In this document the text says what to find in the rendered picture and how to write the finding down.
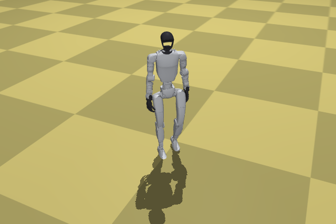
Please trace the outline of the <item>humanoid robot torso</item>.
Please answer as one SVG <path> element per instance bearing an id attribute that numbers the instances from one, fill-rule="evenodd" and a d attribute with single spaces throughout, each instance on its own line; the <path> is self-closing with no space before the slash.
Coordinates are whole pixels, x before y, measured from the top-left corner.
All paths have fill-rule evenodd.
<path id="1" fill-rule="evenodd" d="M 172 81 L 175 80 L 178 69 L 179 55 L 175 49 L 170 50 L 171 54 L 164 54 L 164 50 L 158 50 L 156 57 L 156 72 L 161 82 L 160 86 L 163 99 L 168 99 L 175 96 L 175 87 Z"/>

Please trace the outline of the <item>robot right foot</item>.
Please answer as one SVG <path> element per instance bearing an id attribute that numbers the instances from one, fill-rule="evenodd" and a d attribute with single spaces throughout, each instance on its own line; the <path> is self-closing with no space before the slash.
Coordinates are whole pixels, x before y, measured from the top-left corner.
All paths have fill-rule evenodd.
<path id="1" fill-rule="evenodd" d="M 159 156 L 160 156 L 160 158 L 161 159 L 166 159 L 166 153 L 165 153 L 165 151 L 164 151 L 164 148 L 162 149 L 162 147 L 161 147 L 161 150 L 159 149 L 159 146 L 158 146 L 158 152 L 159 152 Z"/>

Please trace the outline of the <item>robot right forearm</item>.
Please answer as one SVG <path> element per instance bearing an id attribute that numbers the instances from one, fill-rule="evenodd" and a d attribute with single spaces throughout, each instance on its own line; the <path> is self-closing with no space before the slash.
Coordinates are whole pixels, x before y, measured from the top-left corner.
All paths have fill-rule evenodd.
<path id="1" fill-rule="evenodd" d="M 152 96 L 152 93 L 153 93 L 153 82 L 148 81 L 148 74 L 147 74 L 147 77 L 146 77 L 146 95 L 145 95 L 145 97 L 147 99 L 149 99 L 149 96 L 150 95 Z"/>

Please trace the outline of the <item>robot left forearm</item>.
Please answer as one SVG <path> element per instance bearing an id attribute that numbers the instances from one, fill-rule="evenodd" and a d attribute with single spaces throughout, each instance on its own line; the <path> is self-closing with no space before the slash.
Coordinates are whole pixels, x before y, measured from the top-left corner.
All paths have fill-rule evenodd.
<path id="1" fill-rule="evenodd" d="M 182 81 L 183 81 L 183 88 L 186 90 L 186 87 L 189 87 L 189 81 L 188 81 L 188 74 L 186 76 L 181 76 L 182 77 Z"/>

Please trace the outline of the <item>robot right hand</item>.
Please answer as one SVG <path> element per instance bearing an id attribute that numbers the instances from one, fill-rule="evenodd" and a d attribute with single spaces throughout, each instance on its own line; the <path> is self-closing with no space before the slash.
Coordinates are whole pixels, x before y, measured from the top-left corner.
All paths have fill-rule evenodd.
<path id="1" fill-rule="evenodd" d="M 155 111 L 152 110 L 152 109 L 155 110 L 155 108 L 152 106 L 152 102 L 151 102 L 152 101 L 152 96 L 150 95 L 149 99 L 146 98 L 146 100 L 147 100 L 147 102 L 146 102 L 147 109 L 149 109 L 149 111 L 151 111 L 151 112 L 155 112 Z"/>

